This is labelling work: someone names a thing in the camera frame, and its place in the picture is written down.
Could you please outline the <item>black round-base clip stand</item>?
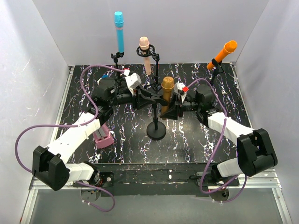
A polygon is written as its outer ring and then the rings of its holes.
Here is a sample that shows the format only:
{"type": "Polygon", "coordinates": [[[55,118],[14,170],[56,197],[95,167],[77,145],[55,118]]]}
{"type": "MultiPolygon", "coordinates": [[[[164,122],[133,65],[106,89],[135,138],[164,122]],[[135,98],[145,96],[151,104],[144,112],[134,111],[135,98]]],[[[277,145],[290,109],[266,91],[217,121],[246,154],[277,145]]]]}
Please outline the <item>black round-base clip stand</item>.
{"type": "Polygon", "coordinates": [[[158,121],[157,104],[159,103],[162,106],[167,106],[168,101],[157,94],[152,94],[150,99],[153,100],[152,109],[154,113],[154,118],[153,121],[148,124],[146,132],[148,137],[152,140],[161,140],[166,135],[166,126],[164,123],[158,121]]]}

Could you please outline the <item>gold microphone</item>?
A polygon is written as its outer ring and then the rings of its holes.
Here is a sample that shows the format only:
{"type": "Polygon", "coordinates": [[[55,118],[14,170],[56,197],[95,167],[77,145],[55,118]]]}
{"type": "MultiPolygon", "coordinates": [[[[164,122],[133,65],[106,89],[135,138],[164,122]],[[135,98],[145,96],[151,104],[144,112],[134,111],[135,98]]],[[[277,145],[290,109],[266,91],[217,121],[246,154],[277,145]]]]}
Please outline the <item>gold microphone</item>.
{"type": "Polygon", "coordinates": [[[161,114],[163,115],[166,113],[169,109],[169,103],[171,100],[172,90],[174,88],[174,79],[172,77],[164,77],[162,84],[161,84],[162,90],[163,90],[163,99],[168,102],[167,106],[163,106],[161,109],[161,114]]]}

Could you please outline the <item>black tripod mic stand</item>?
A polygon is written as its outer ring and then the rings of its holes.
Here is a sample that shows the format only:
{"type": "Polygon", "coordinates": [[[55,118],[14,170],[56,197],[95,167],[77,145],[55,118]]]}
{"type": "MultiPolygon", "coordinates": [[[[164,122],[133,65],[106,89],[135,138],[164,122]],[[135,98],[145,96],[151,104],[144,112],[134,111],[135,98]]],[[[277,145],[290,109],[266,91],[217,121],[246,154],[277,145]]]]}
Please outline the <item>black tripod mic stand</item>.
{"type": "MultiPolygon", "coordinates": [[[[113,59],[114,63],[115,63],[115,67],[116,69],[119,68],[118,66],[118,59],[122,58],[124,56],[124,52],[117,52],[115,55],[113,53],[111,53],[111,58],[113,59]]],[[[121,73],[117,72],[117,79],[120,80],[121,79],[121,73]]]]}

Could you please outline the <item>black round-base shock-mount stand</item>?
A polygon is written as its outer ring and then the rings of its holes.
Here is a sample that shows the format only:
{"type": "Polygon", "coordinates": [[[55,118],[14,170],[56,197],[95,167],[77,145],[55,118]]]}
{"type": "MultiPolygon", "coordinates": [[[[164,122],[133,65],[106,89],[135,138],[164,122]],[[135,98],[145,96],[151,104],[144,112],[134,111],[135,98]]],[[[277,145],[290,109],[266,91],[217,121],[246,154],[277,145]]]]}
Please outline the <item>black round-base shock-mount stand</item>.
{"type": "Polygon", "coordinates": [[[223,73],[224,72],[224,69],[222,68],[222,61],[220,61],[220,62],[217,62],[216,60],[215,60],[215,58],[213,58],[212,60],[211,60],[211,62],[212,62],[212,65],[214,66],[214,70],[213,70],[213,73],[212,73],[212,78],[211,78],[211,80],[209,81],[209,83],[211,84],[211,86],[213,86],[214,85],[214,81],[215,81],[215,78],[219,75],[219,74],[221,74],[221,73],[223,73]]]}

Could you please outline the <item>pink beige microphone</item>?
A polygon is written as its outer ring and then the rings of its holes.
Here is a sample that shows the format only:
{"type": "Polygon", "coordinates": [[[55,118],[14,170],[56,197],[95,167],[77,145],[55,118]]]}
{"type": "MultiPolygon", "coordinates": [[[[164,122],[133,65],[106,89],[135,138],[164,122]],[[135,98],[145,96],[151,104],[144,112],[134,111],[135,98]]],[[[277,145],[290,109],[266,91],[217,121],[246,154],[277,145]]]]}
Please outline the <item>pink beige microphone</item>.
{"type": "Polygon", "coordinates": [[[146,75],[151,75],[151,66],[150,66],[150,42],[147,37],[143,36],[139,39],[139,47],[142,50],[143,61],[146,75]]]}

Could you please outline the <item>orange microphone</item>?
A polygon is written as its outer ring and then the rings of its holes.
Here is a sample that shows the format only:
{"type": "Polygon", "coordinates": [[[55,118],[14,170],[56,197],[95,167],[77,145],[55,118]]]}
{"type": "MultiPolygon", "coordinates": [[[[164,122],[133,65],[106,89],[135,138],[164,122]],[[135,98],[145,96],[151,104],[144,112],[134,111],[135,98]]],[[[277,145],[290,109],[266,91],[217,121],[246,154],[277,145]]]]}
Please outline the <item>orange microphone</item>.
{"type": "Polygon", "coordinates": [[[226,56],[234,53],[237,49],[238,43],[235,40],[231,40],[225,43],[223,49],[218,53],[218,55],[214,58],[217,63],[220,63],[226,56]]]}

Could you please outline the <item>blue microphone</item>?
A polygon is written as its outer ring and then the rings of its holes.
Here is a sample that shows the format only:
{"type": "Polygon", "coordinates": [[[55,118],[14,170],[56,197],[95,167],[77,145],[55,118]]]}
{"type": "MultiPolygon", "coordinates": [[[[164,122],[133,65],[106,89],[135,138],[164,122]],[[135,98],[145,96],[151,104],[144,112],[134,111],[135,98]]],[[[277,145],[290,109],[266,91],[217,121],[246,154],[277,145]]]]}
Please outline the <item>blue microphone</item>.
{"type": "Polygon", "coordinates": [[[116,27],[118,51],[120,53],[124,53],[124,33],[123,33],[124,17],[122,12],[116,11],[114,13],[114,24],[116,27]]]}

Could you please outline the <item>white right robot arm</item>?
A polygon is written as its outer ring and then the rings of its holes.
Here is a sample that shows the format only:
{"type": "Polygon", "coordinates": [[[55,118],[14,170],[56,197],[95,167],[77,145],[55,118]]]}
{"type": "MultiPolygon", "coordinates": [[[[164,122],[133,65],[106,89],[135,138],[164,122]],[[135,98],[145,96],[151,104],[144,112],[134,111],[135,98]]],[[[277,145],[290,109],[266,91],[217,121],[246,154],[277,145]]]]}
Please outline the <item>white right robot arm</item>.
{"type": "Polygon", "coordinates": [[[237,156],[212,166],[208,177],[215,181],[245,174],[252,177],[278,164],[270,136],[265,129],[243,126],[214,107],[216,96],[209,85],[201,84],[190,91],[183,83],[176,83],[169,108],[161,114],[165,119],[177,119],[184,112],[195,111],[199,122],[222,133],[236,145],[237,156]]]}

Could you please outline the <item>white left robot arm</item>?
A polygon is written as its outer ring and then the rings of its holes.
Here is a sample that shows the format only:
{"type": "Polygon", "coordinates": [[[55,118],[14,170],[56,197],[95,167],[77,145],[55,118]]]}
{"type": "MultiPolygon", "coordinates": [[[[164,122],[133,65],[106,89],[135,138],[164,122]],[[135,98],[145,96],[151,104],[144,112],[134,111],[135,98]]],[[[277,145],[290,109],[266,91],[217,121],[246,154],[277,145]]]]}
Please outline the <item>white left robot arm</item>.
{"type": "Polygon", "coordinates": [[[140,79],[129,76],[123,85],[111,77],[99,80],[92,101],[78,120],[58,139],[33,151],[32,174],[52,190],[60,190],[67,182],[89,181],[96,168],[83,162],[69,164],[76,149],[95,131],[100,130],[113,114],[114,105],[131,103],[135,109],[147,105],[167,106],[168,102],[141,86],[140,79]]]}

